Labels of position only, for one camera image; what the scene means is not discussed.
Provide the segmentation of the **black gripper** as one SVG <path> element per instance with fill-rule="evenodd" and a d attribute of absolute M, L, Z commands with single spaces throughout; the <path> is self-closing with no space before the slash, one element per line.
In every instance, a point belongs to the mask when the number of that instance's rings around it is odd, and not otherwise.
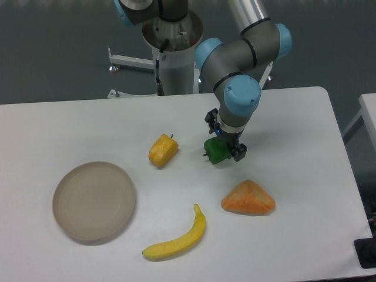
<path fill-rule="evenodd" d="M 247 146 L 239 143 L 239 138 L 246 128 L 245 125 L 230 126 L 226 124 L 221 118 L 219 110 L 216 108 L 207 112 L 204 121 L 209 127 L 209 134 L 214 133 L 217 137 L 227 142 L 228 159 L 234 159 L 236 162 L 239 162 L 246 156 Z"/>

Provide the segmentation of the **silver and grey robot arm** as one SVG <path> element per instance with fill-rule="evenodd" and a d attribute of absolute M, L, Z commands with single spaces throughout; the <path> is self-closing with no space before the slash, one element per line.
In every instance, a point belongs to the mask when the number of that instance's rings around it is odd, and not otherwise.
<path fill-rule="evenodd" d="M 126 26 L 141 25 L 152 49 L 158 96 L 192 93 L 194 72 L 199 71 L 219 101 L 205 121 L 211 138 L 205 155 L 213 164 L 239 161 L 247 153 L 239 139 L 261 98 L 258 81 L 247 71 L 287 55 L 290 31 L 275 24 L 261 1 L 229 1 L 240 39 L 225 44 L 218 38 L 203 39 L 203 24 L 187 1 L 115 1 Z"/>

